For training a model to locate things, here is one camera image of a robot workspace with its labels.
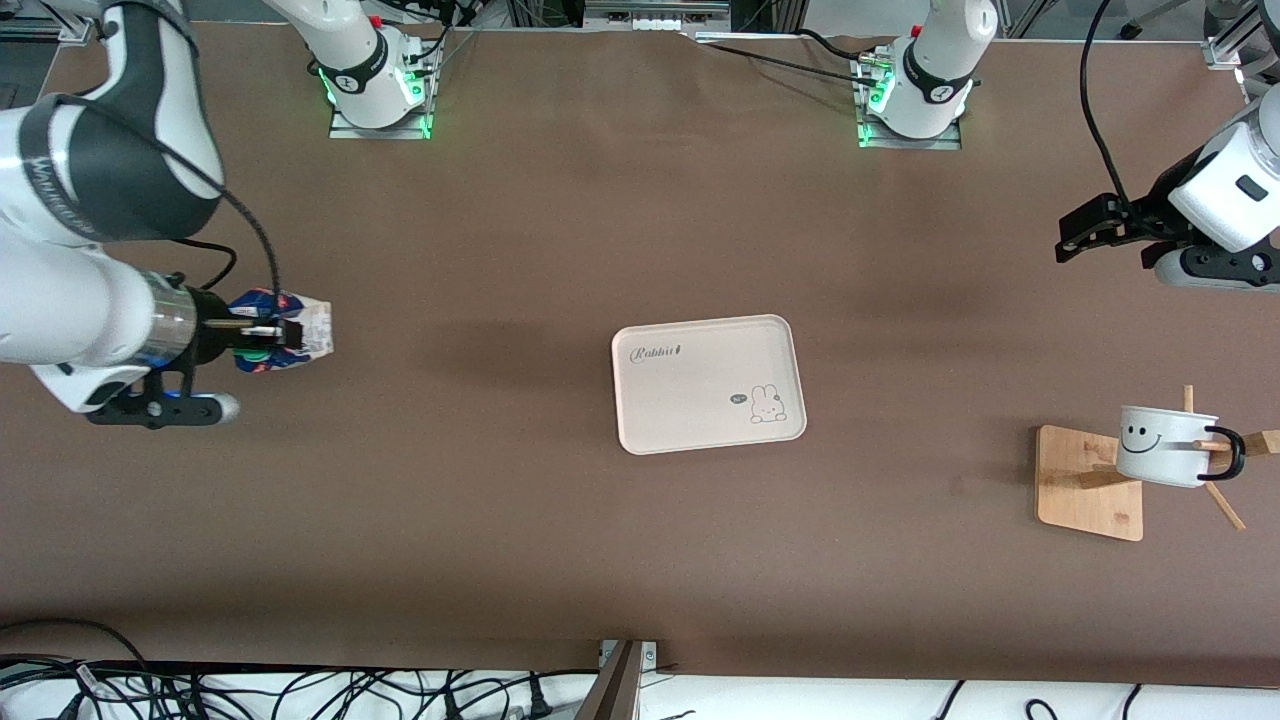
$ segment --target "black mug handle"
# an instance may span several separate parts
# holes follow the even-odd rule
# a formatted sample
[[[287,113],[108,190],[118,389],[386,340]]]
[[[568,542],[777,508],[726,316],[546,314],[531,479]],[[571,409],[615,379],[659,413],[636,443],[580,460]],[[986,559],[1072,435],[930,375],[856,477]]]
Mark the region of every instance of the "black mug handle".
[[[1196,475],[1196,479],[1204,480],[1207,483],[1216,483],[1219,480],[1230,480],[1231,478],[1239,475],[1244,471],[1244,438],[1240,437],[1235,430],[1229,430],[1226,428],[1220,428],[1217,425],[1206,425],[1204,432],[1217,433],[1231,442],[1231,465],[1222,470],[1221,473],[1212,475]]]

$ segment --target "white floor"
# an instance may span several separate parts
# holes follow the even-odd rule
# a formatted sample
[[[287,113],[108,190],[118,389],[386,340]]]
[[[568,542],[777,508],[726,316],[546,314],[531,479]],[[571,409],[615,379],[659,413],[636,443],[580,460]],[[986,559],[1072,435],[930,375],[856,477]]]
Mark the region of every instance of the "white floor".
[[[521,673],[475,673],[467,682],[479,678],[520,679]],[[279,692],[296,675],[223,675],[207,680],[210,687],[242,691]],[[419,687],[419,674],[398,673],[392,679],[402,687]],[[444,673],[422,673],[426,688],[438,688]],[[548,678],[541,682],[547,701],[553,707],[568,710],[586,696],[593,675]],[[292,692],[280,705],[276,720],[328,720],[338,706],[330,705],[319,712],[321,705],[334,697],[349,682],[348,674],[337,675],[320,684]],[[118,687],[119,680],[114,682]],[[694,711],[691,720],[929,720],[938,715],[954,683],[950,680],[827,680],[827,679],[758,679],[681,675],[646,675],[648,688],[640,693],[639,720],[669,720]],[[347,720],[401,720],[412,717],[421,701],[379,688],[385,697],[361,696],[351,705]],[[1119,720],[1124,698],[1133,685],[1085,683],[966,683],[956,696],[947,720],[1025,720],[1024,706],[1030,698],[1047,702],[1061,720]],[[498,720],[502,716],[504,696],[499,692],[466,707],[468,702],[490,685],[480,685],[457,694],[466,720]],[[41,720],[56,717],[74,696],[72,680],[44,680],[29,683],[0,693],[0,716],[5,720]],[[114,691],[97,685],[97,694],[114,697]],[[246,720],[270,720],[274,697],[266,694],[236,694],[244,706]],[[214,697],[212,703],[223,701]],[[529,707],[527,685],[511,691],[507,719],[524,716]],[[136,715],[123,703],[102,703],[102,720],[136,720]],[[147,706],[138,703],[145,716]],[[435,702],[422,714],[422,720],[443,720],[444,703]],[[214,717],[241,720],[244,714],[223,703]],[[1280,692],[1265,689],[1224,689],[1152,685],[1144,687],[1135,698],[1130,720],[1274,720],[1280,717]],[[1050,720],[1043,710],[1034,720]],[[81,720],[99,720],[92,707],[84,703]]]

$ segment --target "mug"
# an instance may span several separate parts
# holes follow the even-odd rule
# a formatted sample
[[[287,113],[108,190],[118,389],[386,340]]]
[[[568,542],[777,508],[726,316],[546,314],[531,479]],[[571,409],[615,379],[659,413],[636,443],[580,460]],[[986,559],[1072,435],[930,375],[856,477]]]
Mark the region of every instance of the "mug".
[[[1208,471],[1210,451],[1193,445],[1213,439],[1213,434],[1231,443],[1231,465],[1217,474]],[[1213,415],[1125,405],[1120,410],[1116,470],[1126,478],[1184,488],[1229,480],[1244,470],[1244,439],[1219,427]]]

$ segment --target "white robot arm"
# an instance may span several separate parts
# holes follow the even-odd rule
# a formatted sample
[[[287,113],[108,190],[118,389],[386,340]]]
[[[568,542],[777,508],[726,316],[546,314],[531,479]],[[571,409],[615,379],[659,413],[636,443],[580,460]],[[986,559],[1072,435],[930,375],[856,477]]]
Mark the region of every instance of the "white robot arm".
[[[383,128],[421,105],[421,42],[394,27],[374,27],[360,0],[262,0],[302,35],[320,78],[351,124]]]
[[[1276,44],[1280,0],[1260,3]],[[1085,250],[1152,242],[1143,266],[1178,287],[1280,292],[1280,86],[1251,102],[1128,206],[1102,193],[1059,220],[1057,261]]]
[[[407,111],[404,94],[383,90],[381,78],[404,64],[388,56],[394,36],[375,31],[356,0],[273,5],[297,18],[323,67],[369,70],[360,87],[334,94],[353,124]],[[301,329],[236,316],[212,292],[102,250],[189,237],[223,193],[180,0],[102,8],[108,81],[0,111],[0,361],[31,365],[63,405],[95,423],[228,421],[237,404],[193,395],[195,368],[227,348],[298,347]],[[164,391],[163,372],[183,374],[182,392]]]
[[[919,35],[890,45],[892,74],[869,110],[904,137],[941,135],[964,113],[997,24],[991,0],[933,0]]]

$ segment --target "mug rack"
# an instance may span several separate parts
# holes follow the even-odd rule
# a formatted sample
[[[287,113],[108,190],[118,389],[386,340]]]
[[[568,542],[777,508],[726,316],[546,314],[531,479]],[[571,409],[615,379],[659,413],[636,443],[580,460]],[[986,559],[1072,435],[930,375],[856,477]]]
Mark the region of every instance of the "mug rack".
[[[1194,388],[1183,387],[1183,411],[1194,413]],[[1116,471],[1119,439],[1042,425],[1036,433],[1036,516],[1046,524],[1137,542],[1142,539],[1142,482]],[[1231,461],[1220,441],[1196,443],[1210,451],[1210,469]],[[1244,455],[1280,455],[1280,430],[1244,436]],[[1204,483],[1219,510],[1236,530],[1244,521],[1213,483]]]

